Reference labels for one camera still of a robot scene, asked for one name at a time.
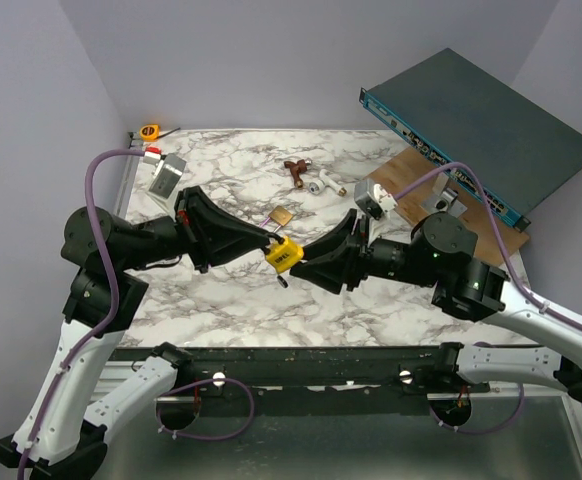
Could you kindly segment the small brass long-shackle padlock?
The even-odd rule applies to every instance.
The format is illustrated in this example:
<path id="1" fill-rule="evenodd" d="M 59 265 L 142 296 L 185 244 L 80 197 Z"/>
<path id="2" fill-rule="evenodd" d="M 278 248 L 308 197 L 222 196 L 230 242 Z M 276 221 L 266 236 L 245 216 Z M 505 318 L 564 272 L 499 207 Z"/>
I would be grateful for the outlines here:
<path id="1" fill-rule="evenodd" d="M 268 214 L 267 217 L 260 224 L 261 228 L 267 225 L 273 225 L 273 231 L 278 232 L 293 219 L 294 214 L 290 212 L 283 206 L 274 207 Z"/>

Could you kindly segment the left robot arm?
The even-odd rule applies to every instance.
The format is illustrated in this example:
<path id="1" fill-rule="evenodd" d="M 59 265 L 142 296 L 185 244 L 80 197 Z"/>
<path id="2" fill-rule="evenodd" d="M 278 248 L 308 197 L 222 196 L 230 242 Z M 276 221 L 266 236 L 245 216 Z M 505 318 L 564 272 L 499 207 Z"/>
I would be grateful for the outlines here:
<path id="1" fill-rule="evenodd" d="M 62 257 L 77 265 L 60 340 L 28 416 L 0 439 L 0 463 L 20 479 L 90 479 L 119 430 L 159 395 L 185 393 L 196 372 L 190 355 L 164 343 L 140 370 L 99 402 L 91 396 L 148 290 L 135 272 L 188 257 L 205 273 L 277 235 L 217 207 L 199 187 L 176 197 L 174 215 L 132 224 L 93 203 L 64 230 Z"/>

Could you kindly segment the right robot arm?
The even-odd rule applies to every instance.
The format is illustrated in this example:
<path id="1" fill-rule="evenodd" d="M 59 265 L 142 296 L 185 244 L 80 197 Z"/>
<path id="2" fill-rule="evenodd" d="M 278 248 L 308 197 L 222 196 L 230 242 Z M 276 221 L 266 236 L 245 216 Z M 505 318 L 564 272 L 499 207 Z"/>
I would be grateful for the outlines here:
<path id="1" fill-rule="evenodd" d="M 349 212 L 305 248 L 290 274 L 333 294 L 369 277 L 430 287 L 432 305 L 445 314 L 529 339 L 521 347 L 451 346 L 430 370 L 442 391 L 498 381 L 545 386 L 582 403 L 582 315 L 523 293 L 511 275 L 475 257 L 477 240 L 446 213 L 426 217 L 407 243 L 372 238 L 370 218 Z"/>

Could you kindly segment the yellow padlock with keys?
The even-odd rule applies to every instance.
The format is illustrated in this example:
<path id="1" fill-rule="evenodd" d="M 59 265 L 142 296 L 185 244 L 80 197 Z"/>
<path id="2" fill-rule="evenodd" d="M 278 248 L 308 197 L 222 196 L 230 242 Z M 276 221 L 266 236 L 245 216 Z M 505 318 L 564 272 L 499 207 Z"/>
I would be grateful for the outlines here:
<path id="1" fill-rule="evenodd" d="M 283 287 L 288 287 L 288 282 L 282 274 L 289 271 L 304 257 L 303 247 L 288 236 L 275 239 L 269 246 L 263 248 L 264 258 L 276 272 L 276 279 Z"/>

